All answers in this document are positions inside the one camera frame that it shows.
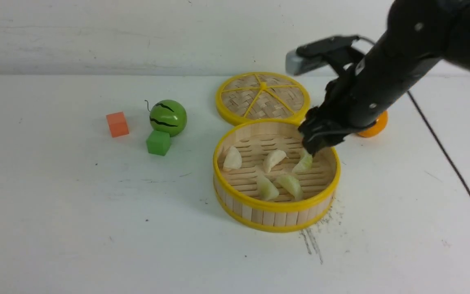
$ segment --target green ball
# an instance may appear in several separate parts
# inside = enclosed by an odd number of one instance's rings
[[[184,130],[188,116],[184,107],[174,100],[157,102],[150,112],[150,124],[154,130],[176,136]]]

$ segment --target orange fruit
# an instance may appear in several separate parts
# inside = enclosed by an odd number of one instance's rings
[[[373,125],[371,128],[357,133],[359,136],[364,137],[364,138],[371,138],[372,136],[378,135],[381,131],[383,131],[386,128],[386,125],[388,124],[388,112],[384,111],[382,114],[378,117],[377,123]]]

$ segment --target yellow rim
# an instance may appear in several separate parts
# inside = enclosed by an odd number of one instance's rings
[[[257,95],[255,95],[255,98],[256,99],[253,99],[252,103],[250,104],[250,106],[248,106],[248,110],[246,111],[246,113],[244,114],[243,117],[240,117],[240,116],[237,116],[235,115],[233,112],[231,112],[225,105],[224,103],[222,103],[222,93],[223,92],[227,92],[227,91],[232,91],[232,90],[224,90],[224,88],[230,83],[230,82],[233,82],[234,80],[238,79],[238,78],[244,78],[245,76],[249,76],[249,75],[254,75],[256,78],[257,78],[257,81],[260,82],[259,78],[258,78],[258,75],[274,75],[278,78],[283,78],[284,80],[288,80],[289,82],[292,82],[293,83],[293,86],[291,87],[297,87],[298,89],[300,89],[300,91],[302,92],[302,95],[304,95],[304,104],[302,105],[302,107],[300,108],[299,111],[297,112],[294,112],[284,101],[282,101],[282,99],[280,99],[280,97],[278,97],[277,95],[274,95],[273,93],[271,93],[270,91],[268,91],[267,89],[260,89],[259,87],[248,87],[248,88],[239,88],[237,89],[238,91],[240,90],[243,90],[243,89],[258,89],[259,92]],[[276,74],[276,73],[271,73],[271,72],[250,72],[250,73],[245,73],[245,74],[241,74],[241,75],[236,75],[228,80],[226,80],[220,87],[219,89],[217,90],[217,93],[215,95],[215,104],[217,106],[217,111],[219,112],[220,116],[225,119],[225,121],[227,121],[228,123],[231,123],[232,125],[240,125],[241,123],[247,123],[247,122],[250,122],[250,121],[254,121],[252,119],[247,119],[246,118],[246,115],[248,115],[248,112],[250,111],[250,109],[253,107],[253,103],[255,101],[257,101],[257,99],[259,98],[259,95],[263,92],[263,91],[266,91],[268,94],[272,95],[272,97],[274,97],[275,99],[277,99],[278,102],[280,102],[287,110],[289,110],[290,112],[293,113],[293,115],[291,115],[289,118],[287,119],[283,119],[283,120],[287,120],[287,121],[292,121],[294,123],[300,123],[302,122],[302,120],[304,119],[304,116],[306,115],[306,112],[308,112],[309,110],[309,107],[310,107],[310,103],[311,103],[311,100],[310,100],[310,97],[309,97],[309,94],[308,94],[308,91],[306,91],[306,89],[301,85],[299,84],[296,80],[293,80],[292,78],[290,78],[289,76],[285,76],[285,75],[281,75],[281,74]]]
[[[251,125],[253,123],[266,123],[266,122],[273,122],[273,123],[289,123],[290,125],[295,125],[296,127],[299,126],[299,123],[290,121],[290,120],[284,120],[284,119],[276,119],[276,118],[267,118],[267,119],[259,119],[259,120],[252,120],[247,123],[243,123],[241,125],[237,125],[233,129],[231,129],[229,132],[227,132],[222,139],[220,139],[219,143],[215,147],[215,152],[213,154],[213,169],[215,171],[216,177],[219,179],[220,184],[222,187],[230,192],[230,195],[233,198],[236,198],[238,201],[241,203],[244,203],[245,205],[248,205],[252,208],[264,210],[267,212],[295,212],[295,211],[300,211],[304,209],[309,209],[313,205],[318,204],[327,197],[330,197],[330,195],[336,190],[336,187],[338,185],[338,182],[340,180],[340,172],[341,172],[341,165],[340,165],[340,159],[338,158],[338,154],[336,153],[336,150],[332,147],[331,151],[335,157],[336,161],[336,172],[335,176],[331,182],[331,184],[326,188],[326,190],[323,190],[319,194],[311,197],[310,199],[305,199],[302,201],[298,202],[293,202],[293,203],[273,203],[273,202],[267,202],[267,201],[262,201],[259,199],[251,198],[245,194],[243,194],[240,191],[237,191],[233,186],[231,186],[226,179],[222,176],[222,173],[220,172],[219,165],[217,164],[217,157],[218,157],[218,152],[220,149],[220,145],[224,140],[230,135],[233,134],[233,132],[237,131],[238,129],[244,128],[248,125]]]
[[[291,225],[289,227],[272,227],[270,225],[260,225],[258,223],[254,223],[252,221],[243,219],[242,217],[236,215],[235,212],[232,212],[231,210],[228,209],[226,204],[224,204],[222,202],[222,199],[220,199],[220,196],[217,190],[215,190],[215,196],[217,196],[217,201],[219,202],[222,209],[224,209],[224,211],[227,212],[236,221],[242,223],[243,225],[251,227],[252,229],[258,229],[259,231],[265,231],[265,232],[270,232],[270,233],[290,233],[290,232],[300,231],[301,229],[305,229],[306,227],[309,227],[315,224],[317,221],[319,221],[321,218],[325,216],[325,214],[330,210],[331,206],[333,205],[333,201],[335,200],[335,197],[333,197],[328,207],[326,207],[326,209],[324,209],[324,211],[321,214],[319,214],[318,216],[315,216],[314,219],[308,222],[305,222],[302,225]]]

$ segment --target bamboo steamer lid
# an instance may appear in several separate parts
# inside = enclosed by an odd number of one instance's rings
[[[215,97],[220,116],[232,125],[257,119],[300,123],[310,97],[296,80],[269,72],[250,72],[226,80]]]

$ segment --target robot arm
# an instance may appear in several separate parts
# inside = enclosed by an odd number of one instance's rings
[[[311,154],[373,126],[439,61],[470,71],[470,0],[395,0],[386,32],[367,54],[351,47],[360,39],[334,36],[286,55],[288,74],[325,65],[338,74],[299,127]]]

